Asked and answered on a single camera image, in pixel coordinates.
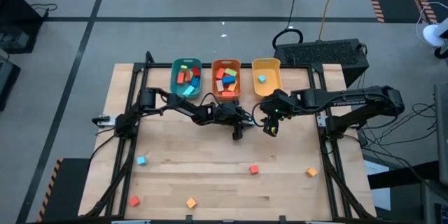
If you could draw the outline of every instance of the toy block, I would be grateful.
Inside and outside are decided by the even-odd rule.
[[[235,88],[237,87],[237,83],[238,83],[238,81],[235,81],[235,83],[230,84],[228,90],[232,91],[232,92],[235,91]]]
[[[224,71],[225,71],[225,69],[219,69],[218,73],[216,74],[216,78],[222,79],[224,76]]]
[[[308,174],[308,176],[310,176],[310,177],[314,177],[314,176],[317,174],[317,171],[316,171],[315,168],[309,168],[309,169],[307,170],[307,174]]]
[[[199,69],[196,66],[192,67],[191,69],[193,70],[193,76],[194,77],[201,76],[201,72],[199,71]]]
[[[190,83],[191,81],[190,71],[185,71],[185,81]]]
[[[264,83],[265,81],[266,81],[266,77],[264,75],[260,74],[258,76],[258,82],[259,83]]]
[[[193,77],[193,79],[191,80],[191,85],[197,88],[197,86],[199,85],[199,77]]]
[[[230,74],[231,76],[237,76],[237,72],[231,69],[225,69],[226,74]]]
[[[232,96],[235,96],[235,92],[231,92],[231,91],[223,91],[223,92],[221,93],[221,95],[224,96],[224,97],[232,97]]]
[[[183,84],[184,79],[185,79],[185,73],[179,73],[177,75],[177,84]]]
[[[249,167],[249,170],[251,170],[252,174],[257,174],[258,173],[258,165],[251,165],[251,167]]]
[[[146,165],[146,157],[138,157],[137,164],[138,165]]]
[[[140,199],[137,196],[133,196],[129,199],[129,204],[131,207],[136,207],[138,204],[140,204]]]
[[[193,198],[187,200],[187,206],[191,209],[196,206],[196,201]]]
[[[218,89],[218,92],[224,91],[223,82],[221,80],[216,81],[216,89]]]
[[[187,87],[187,89],[185,91],[183,91],[183,95],[190,95],[194,89],[195,89],[195,87],[193,87],[192,85]]]
[[[223,78],[223,85],[229,85],[235,83],[235,76],[227,76]]]

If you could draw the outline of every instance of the orange basket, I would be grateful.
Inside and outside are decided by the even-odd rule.
[[[274,58],[255,59],[252,61],[253,72],[253,86],[258,98],[262,99],[274,92],[276,89],[281,89],[280,77],[280,60]],[[266,81],[264,83],[258,82],[258,77],[264,75]]]
[[[237,72],[237,76],[235,77],[237,86],[234,89],[235,95],[233,96],[223,96],[221,92],[218,92],[218,88],[216,87],[216,81],[219,81],[219,79],[216,77],[216,74],[218,73],[218,70],[221,68],[223,69],[229,68]],[[241,62],[238,59],[217,59],[211,64],[211,90],[218,99],[233,100],[239,97],[239,95],[241,94],[241,81],[239,80],[239,76],[241,75],[240,69],[241,69]]]

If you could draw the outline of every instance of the teal basket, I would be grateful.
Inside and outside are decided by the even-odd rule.
[[[171,67],[171,84],[170,89],[176,95],[182,96],[183,92],[190,86],[189,83],[177,84],[177,74],[181,71],[181,65],[186,65],[188,70],[191,70],[192,67],[197,67],[201,72],[201,76],[199,77],[199,84],[197,87],[191,92],[189,95],[185,96],[186,99],[195,99],[199,96],[201,92],[201,84],[202,84],[202,63],[198,59],[194,58],[184,58],[184,59],[176,59],[173,62],[173,66]]]

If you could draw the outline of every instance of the yellow cable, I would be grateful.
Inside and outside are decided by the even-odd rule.
[[[323,15],[322,15],[322,23],[321,23],[321,31],[319,32],[319,38],[318,40],[321,40],[322,31],[323,31],[323,23],[325,22],[325,15],[327,14],[327,7],[331,0],[327,0],[327,3],[325,4],[325,9],[323,9]]]

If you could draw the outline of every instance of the plastic bin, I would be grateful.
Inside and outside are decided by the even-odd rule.
[[[183,95],[183,92],[190,86],[190,84],[189,83],[177,84],[177,75],[181,71],[181,65],[186,65],[188,70],[191,70],[192,67],[197,67],[201,72],[201,77],[199,77],[199,84],[193,90],[193,92],[191,92],[189,95],[186,96]],[[185,96],[186,99],[195,99],[199,96],[201,92],[201,84],[202,84],[202,63],[200,60],[195,58],[183,58],[183,59],[176,59],[173,62],[173,65],[171,67],[171,84],[170,84],[171,92],[183,97]]]
[[[232,97],[224,97],[222,95],[219,94],[218,92],[218,88],[216,87],[216,81],[219,81],[219,79],[216,77],[216,74],[218,73],[218,70],[220,68],[229,68],[233,71],[237,72],[237,77],[235,78],[235,80],[237,81],[237,86],[235,87],[235,96]],[[240,78],[240,69],[241,69],[241,62],[238,59],[217,59],[215,60],[212,64],[211,64],[211,90],[213,92],[214,95],[216,95],[216,97],[218,99],[221,100],[233,100],[233,99],[237,99],[240,94],[241,94],[241,81],[239,80]]]
[[[280,60],[274,58],[255,59],[252,61],[253,72],[253,86],[255,93],[261,99],[274,92],[276,89],[281,89],[280,76]],[[266,77],[264,83],[258,82],[259,75],[262,74]]]

